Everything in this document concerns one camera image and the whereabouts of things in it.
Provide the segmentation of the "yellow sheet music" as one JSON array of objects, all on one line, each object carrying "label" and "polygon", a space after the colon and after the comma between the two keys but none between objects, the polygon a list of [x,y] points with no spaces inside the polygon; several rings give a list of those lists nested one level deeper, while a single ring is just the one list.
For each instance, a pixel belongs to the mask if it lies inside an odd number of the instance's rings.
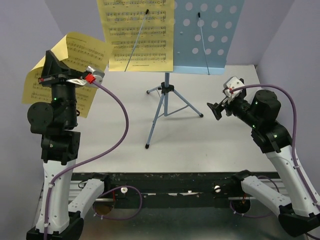
[{"label": "yellow sheet music", "polygon": [[[56,75],[60,77],[62,82],[75,80],[76,109],[80,117],[87,118],[97,87],[81,78],[86,77],[87,67],[92,67],[103,73],[112,55],[113,46],[92,36],[73,31],[67,33],[50,51],[59,61],[61,68],[45,76]],[[49,103],[52,101],[50,85],[39,80],[45,60],[46,58],[43,57],[26,75],[22,104]]]},{"label": "yellow sheet music", "polygon": [[175,1],[99,0],[104,38],[113,51],[113,72],[172,72]]}]

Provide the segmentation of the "light blue music stand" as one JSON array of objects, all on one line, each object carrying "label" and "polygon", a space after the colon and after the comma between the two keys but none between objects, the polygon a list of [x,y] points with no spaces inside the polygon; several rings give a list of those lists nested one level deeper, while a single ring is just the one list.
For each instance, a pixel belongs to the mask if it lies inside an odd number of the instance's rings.
[{"label": "light blue music stand", "polygon": [[243,0],[176,0],[173,73],[223,74],[244,4]]}]

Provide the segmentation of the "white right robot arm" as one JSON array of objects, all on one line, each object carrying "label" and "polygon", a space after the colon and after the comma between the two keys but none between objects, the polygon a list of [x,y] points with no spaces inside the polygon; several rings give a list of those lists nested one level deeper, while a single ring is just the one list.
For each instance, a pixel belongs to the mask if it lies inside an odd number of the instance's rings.
[{"label": "white right robot arm", "polygon": [[234,115],[251,127],[253,141],[275,167],[287,196],[261,183],[248,170],[234,176],[236,180],[230,183],[230,191],[236,196],[246,193],[260,201],[277,216],[291,237],[307,234],[320,226],[320,195],[297,158],[293,138],[277,121],[281,103],[267,89],[258,90],[251,103],[245,96],[243,92],[233,99],[226,97],[207,106],[217,120],[225,111],[227,116]]}]

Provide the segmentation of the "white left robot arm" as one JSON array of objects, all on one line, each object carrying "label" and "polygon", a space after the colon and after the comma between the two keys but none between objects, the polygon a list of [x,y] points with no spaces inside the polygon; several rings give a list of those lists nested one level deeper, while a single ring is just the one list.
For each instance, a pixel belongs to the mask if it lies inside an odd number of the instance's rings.
[{"label": "white left robot arm", "polygon": [[80,146],[77,123],[76,88],[97,81],[104,73],[88,66],[85,71],[68,67],[48,50],[38,83],[51,90],[51,102],[30,106],[27,119],[30,131],[41,135],[44,187],[40,215],[36,225],[26,233],[28,240],[78,240],[84,219],[96,197],[107,197],[111,185],[101,179],[88,181],[80,194],[69,201],[72,167]]}]

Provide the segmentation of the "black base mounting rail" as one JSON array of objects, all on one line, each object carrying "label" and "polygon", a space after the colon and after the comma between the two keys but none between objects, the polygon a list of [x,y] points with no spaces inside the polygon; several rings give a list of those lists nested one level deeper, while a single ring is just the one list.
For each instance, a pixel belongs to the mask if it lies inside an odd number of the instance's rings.
[{"label": "black base mounting rail", "polygon": [[72,201],[92,177],[105,177],[112,192],[99,201],[118,209],[227,208],[231,200],[248,204],[250,195],[241,189],[238,177],[245,172],[178,173],[74,173],[69,200]]}]

